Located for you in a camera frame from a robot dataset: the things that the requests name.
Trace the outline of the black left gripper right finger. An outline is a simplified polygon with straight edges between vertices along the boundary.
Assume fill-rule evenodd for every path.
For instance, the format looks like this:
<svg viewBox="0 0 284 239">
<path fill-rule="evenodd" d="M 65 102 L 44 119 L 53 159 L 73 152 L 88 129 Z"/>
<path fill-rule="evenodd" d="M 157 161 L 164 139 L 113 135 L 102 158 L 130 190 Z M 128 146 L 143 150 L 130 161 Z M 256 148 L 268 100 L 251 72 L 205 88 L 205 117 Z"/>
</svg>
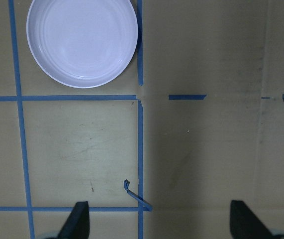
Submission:
<svg viewBox="0 0 284 239">
<path fill-rule="evenodd" d="M 273 234 L 241 200 L 230 203 L 230 233 L 233 239 L 272 239 Z"/>
</svg>

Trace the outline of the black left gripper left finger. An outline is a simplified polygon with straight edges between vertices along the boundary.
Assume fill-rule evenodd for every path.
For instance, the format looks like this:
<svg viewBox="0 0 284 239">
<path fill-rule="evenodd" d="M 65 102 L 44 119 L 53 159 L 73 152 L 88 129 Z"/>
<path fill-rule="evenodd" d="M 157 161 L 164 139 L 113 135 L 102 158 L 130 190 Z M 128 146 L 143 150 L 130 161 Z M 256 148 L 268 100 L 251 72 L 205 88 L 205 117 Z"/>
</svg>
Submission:
<svg viewBox="0 0 284 239">
<path fill-rule="evenodd" d="M 88 239 L 90 216 L 88 201 L 76 202 L 66 222 L 58 233 L 59 239 Z"/>
</svg>

